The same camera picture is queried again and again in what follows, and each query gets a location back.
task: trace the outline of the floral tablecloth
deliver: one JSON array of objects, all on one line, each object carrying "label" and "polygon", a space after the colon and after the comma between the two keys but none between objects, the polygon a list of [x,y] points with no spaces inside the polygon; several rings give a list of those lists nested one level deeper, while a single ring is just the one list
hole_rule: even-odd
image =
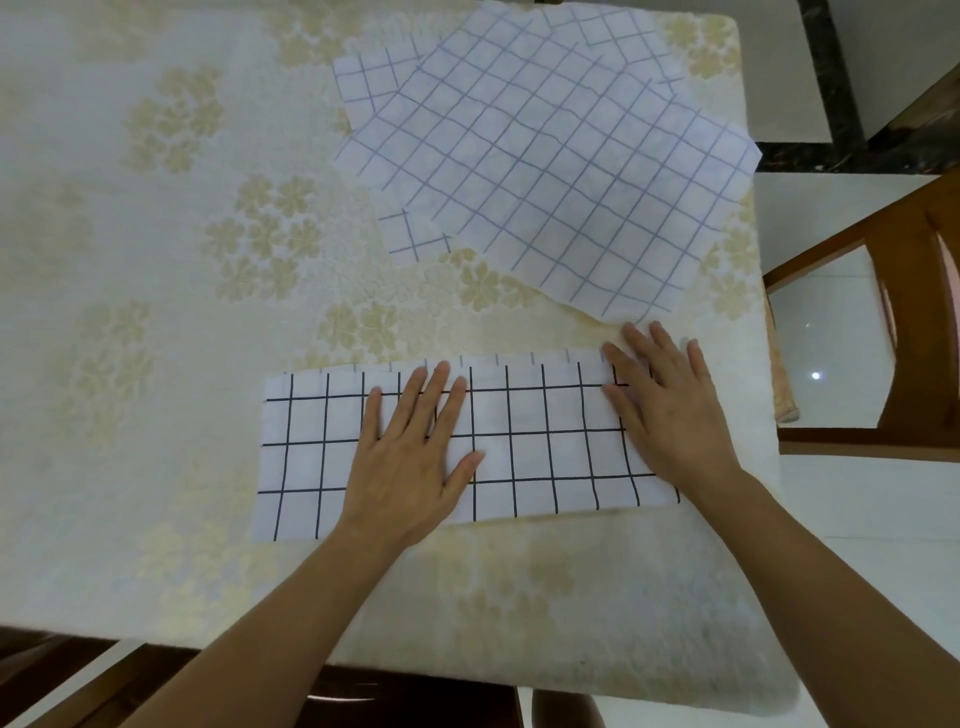
[{"label": "floral tablecloth", "polygon": [[[313,547],[255,545],[264,377],[598,345],[470,251],[397,268],[330,61],[468,0],[0,2],[0,623],[203,646]],[[658,16],[744,119],[735,25]],[[753,202],[671,326],[703,342],[743,463],[778,488]],[[751,712],[797,680],[687,504],[454,527],[336,662]]]}]

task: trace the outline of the paper sheet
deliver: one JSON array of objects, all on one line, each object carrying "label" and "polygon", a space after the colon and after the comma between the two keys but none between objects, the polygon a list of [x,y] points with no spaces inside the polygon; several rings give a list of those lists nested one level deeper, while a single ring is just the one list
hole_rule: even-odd
[{"label": "paper sheet", "polygon": [[562,303],[607,321],[662,315],[759,152],[624,68],[541,13],[485,2],[337,161]]},{"label": "paper sheet", "polygon": [[[463,375],[470,391],[447,449],[447,473],[474,449],[487,456],[447,524],[680,501],[636,454],[600,391],[613,375],[598,352],[451,363],[448,383]],[[267,381],[255,540],[329,533],[343,510],[366,395],[373,386],[383,390],[382,431],[420,364],[437,362],[331,367]]]},{"label": "paper sheet", "polygon": [[[684,70],[649,12],[588,3],[564,3],[530,12],[540,13],[553,34],[584,43],[602,58],[620,59],[638,79],[649,79],[673,93],[686,93]],[[438,36],[420,34],[382,50],[335,60],[333,73],[352,128],[359,129],[382,109],[423,56],[439,43]],[[458,247],[455,238],[421,215],[410,216],[389,195],[373,193],[373,207],[384,246],[399,265],[431,260]]]}]

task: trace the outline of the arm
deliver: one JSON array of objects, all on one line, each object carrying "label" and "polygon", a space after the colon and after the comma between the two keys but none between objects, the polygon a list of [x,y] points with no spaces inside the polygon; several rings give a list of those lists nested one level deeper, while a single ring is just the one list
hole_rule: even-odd
[{"label": "arm", "polygon": [[157,691],[125,723],[156,726],[292,726],[310,686],[353,616],[408,546],[445,519],[483,459],[473,452],[444,485],[444,455],[467,384],[454,382],[429,440],[449,376],[411,375],[378,439],[381,396],[367,400],[363,431],[336,528],[294,573]]},{"label": "arm", "polygon": [[797,523],[737,462],[696,341],[624,327],[649,371],[613,344],[631,397],[605,394],[640,455],[700,510],[753,586],[831,728],[960,725],[960,663]]}]

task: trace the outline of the hand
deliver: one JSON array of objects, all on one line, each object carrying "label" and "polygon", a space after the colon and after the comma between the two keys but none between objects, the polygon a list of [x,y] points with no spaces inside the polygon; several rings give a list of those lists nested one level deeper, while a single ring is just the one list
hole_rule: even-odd
[{"label": "hand", "polygon": [[426,374],[425,367],[418,367],[410,375],[383,437],[378,437],[383,396],[379,388],[371,390],[337,523],[337,530],[371,546],[395,549],[396,555],[422,541],[450,515],[483,460],[482,452],[466,455],[444,484],[446,445],[460,416],[467,381],[458,376],[453,382],[427,439],[450,365],[441,362],[421,394]]},{"label": "hand", "polygon": [[630,395],[616,384],[604,394],[613,405],[630,440],[654,473],[696,500],[705,483],[738,473],[730,430],[696,339],[684,356],[659,323],[648,338],[633,324],[623,337],[650,363],[656,376],[610,342],[603,353],[630,385]]}]

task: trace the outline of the left hand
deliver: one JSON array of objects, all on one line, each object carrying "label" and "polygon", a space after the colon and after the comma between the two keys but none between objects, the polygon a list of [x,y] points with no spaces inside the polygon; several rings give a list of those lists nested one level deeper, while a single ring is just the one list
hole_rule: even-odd
[{"label": "left hand", "polygon": [[382,394],[374,388],[367,398],[360,441],[344,499],[338,531],[348,531],[368,545],[382,545],[399,554],[423,540],[450,515],[467,488],[482,452],[465,455],[444,483],[446,446],[457,424],[467,392],[458,376],[443,411],[427,438],[427,428],[450,365],[441,362],[423,393],[426,367],[410,375],[396,412],[383,437],[378,437]]}]

